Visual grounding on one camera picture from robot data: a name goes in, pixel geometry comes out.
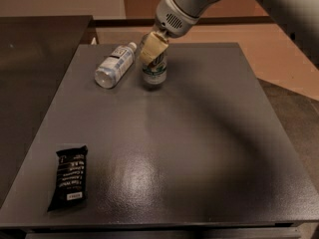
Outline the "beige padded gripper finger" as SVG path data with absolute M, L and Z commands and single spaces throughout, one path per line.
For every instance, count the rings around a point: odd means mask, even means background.
M 151 31 L 144 40 L 140 52 L 140 60 L 143 64 L 150 64 L 168 48 L 168 40 L 160 31 Z

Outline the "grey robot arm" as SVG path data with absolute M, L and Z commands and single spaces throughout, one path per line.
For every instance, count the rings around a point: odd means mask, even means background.
M 154 28 L 140 60 L 148 65 L 168 48 L 170 38 L 189 32 L 208 7 L 221 0 L 160 0 Z M 319 0 L 255 0 L 299 50 L 319 68 Z

